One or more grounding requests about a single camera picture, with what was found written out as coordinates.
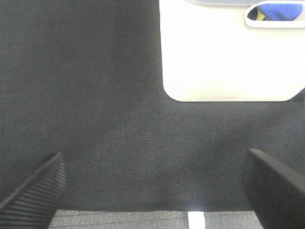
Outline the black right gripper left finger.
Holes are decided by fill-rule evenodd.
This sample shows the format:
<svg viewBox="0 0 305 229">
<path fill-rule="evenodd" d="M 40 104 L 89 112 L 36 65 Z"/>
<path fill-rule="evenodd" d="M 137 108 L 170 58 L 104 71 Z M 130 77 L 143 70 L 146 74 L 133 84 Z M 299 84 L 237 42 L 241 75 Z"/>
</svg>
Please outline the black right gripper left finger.
<svg viewBox="0 0 305 229">
<path fill-rule="evenodd" d="M 16 178 L 10 187 L 0 187 L 2 229 L 47 229 L 66 189 L 63 156 L 46 156 Z"/>
</svg>

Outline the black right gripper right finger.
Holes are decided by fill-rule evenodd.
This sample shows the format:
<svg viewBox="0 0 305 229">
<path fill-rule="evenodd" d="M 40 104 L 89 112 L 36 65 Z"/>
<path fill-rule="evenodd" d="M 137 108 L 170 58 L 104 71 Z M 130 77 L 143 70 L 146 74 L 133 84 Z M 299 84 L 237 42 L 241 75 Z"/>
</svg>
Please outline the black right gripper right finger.
<svg viewBox="0 0 305 229">
<path fill-rule="evenodd" d="M 246 153 L 243 187 L 264 229 L 305 227 L 305 177 L 258 149 Z"/>
</svg>

